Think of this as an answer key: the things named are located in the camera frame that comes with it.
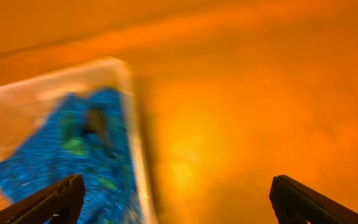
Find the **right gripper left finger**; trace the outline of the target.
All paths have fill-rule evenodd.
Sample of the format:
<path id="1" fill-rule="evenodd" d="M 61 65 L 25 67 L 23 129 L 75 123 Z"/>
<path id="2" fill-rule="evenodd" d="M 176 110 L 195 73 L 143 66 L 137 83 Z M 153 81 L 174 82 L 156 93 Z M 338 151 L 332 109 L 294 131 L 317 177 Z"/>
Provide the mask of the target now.
<path id="1" fill-rule="evenodd" d="M 1 210 L 0 224 L 76 224 L 85 193 L 82 175 L 69 175 Z"/>

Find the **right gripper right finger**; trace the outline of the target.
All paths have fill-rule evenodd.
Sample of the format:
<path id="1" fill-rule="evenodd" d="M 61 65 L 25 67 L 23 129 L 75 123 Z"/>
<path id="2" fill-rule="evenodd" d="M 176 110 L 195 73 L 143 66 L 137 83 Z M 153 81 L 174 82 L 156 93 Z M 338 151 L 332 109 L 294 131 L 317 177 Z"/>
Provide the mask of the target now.
<path id="1" fill-rule="evenodd" d="M 279 224 L 358 224 L 358 213 L 286 175 L 273 178 L 269 199 Z"/>

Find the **sparkly blue garment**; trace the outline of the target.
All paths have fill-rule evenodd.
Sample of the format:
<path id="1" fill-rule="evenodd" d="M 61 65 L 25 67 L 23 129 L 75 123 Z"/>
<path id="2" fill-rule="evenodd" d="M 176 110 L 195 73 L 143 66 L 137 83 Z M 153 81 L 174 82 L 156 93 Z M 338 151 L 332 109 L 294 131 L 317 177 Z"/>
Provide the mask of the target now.
<path id="1" fill-rule="evenodd" d="M 19 202 L 60 179 L 85 183 L 78 223 L 142 223 L 135 170 L 118 91 L 68 95 L 15 153 L 0 162 L 0 188 Z"/>

